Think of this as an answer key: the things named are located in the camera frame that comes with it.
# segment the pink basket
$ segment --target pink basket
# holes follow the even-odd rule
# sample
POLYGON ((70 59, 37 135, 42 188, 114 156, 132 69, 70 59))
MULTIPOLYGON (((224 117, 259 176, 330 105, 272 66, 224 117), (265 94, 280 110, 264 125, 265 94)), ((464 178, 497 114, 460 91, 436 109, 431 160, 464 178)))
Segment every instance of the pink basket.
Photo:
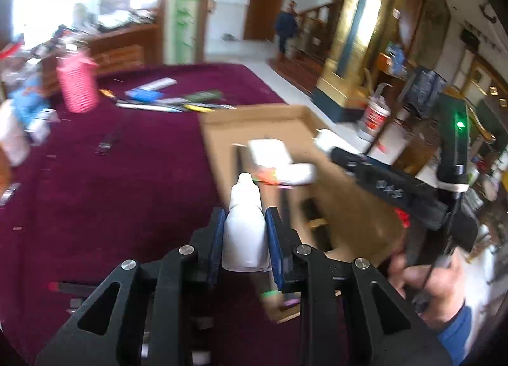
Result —
POLYGON ((65 106, 70 112, 80 114, 97 106, 99 100, 95 80, 97 66, 93 59, 83 52, 59 60, 58 80, 65 106))

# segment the gold column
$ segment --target gold column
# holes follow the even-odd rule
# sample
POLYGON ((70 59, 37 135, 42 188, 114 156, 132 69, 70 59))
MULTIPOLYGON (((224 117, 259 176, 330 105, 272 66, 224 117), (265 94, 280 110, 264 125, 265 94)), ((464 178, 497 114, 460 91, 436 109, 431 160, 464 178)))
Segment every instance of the gold column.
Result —
POLYGON ((332 49, 313 94, 314 103, 333 121, 353 121, 362 115, 368 96, 362 86, 364 67, 372 68, 386 48, 398 24, 394 9, 404 1, 344 1, 332 49))

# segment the green pattern on wall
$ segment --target green pattern on wall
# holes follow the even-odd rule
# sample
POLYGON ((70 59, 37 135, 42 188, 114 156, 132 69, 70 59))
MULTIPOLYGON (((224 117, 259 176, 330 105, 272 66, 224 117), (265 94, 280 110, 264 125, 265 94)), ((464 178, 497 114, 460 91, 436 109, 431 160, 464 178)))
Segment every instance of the green pattern on wall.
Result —
POLYGON ((169 0, 166 62, 185 64, 194 62, 196 20, 199 0, 169 0))

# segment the tile floor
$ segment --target tile floor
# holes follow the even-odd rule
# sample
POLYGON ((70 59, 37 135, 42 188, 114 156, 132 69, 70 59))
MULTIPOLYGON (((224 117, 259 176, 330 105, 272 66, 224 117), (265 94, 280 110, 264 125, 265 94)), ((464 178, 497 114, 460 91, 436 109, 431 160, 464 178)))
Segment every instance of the tile floor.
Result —
MULTIPOLYGON (((355 125, 352 123, 333 123, 318 107, 311 98, 299 91, 285 79, 275 73, 266 63, 266 60, 276 54, 276 45, 266 41, 239 41, 214 43, 207 47, 206 60, 208 62, 229 62, 241 63, 247 66, 259 78, 261 78, 275 93, 277 93, 288 104, 300 104, 308 106, 318 115, 332 131, 342 137, 356 149, 363 151, 367 148, 368 142, 357 137, 355 125)), ((379 149, 373 151, 372 157, 384 163, 393 163, 405 146, 405 131, 392 125, 381 140, 381 143, 388 147, 383 153, 379 149)), ((426 166, 418 175, 418 179, 435 186, 435 169, 426 166)), ((494 257, 489 250, 484 251, 473 260, 471 264, 464 263, 466 272, 466 304, 472 307, 473 324, 467 350, 471 347, 478 335, 485 315, 483 307, 490 301, 490 288, 487 281, 493 275, 494 257)))

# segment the purple tablecloth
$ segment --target purple tablecloth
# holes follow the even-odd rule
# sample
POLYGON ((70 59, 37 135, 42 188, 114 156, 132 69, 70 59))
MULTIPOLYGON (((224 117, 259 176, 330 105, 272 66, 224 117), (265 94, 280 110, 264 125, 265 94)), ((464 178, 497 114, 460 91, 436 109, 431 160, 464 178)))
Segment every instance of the purple tablecloth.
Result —
MULTIPOLYGON (((170 76, 167 96, 220 89, 232 105, 280 103, 244 66, 151 68, 101 78, 118 96, 170 76)), ((219 197, 196 113, 116 108, 110 100, 86 114, 57 107, 62 122, 15 173, 21 182, 0 209, 0 321, 30 363, 69 318, 69 295, 52 281, 97 284, 121 261, 161 258, 207 224, 219 197), (109 155, 95 154, 124 122, 109 155)), ((217 364, 296 364, 298 320, 272 324, 244 275, 221 272, 214 297, 217 364)))

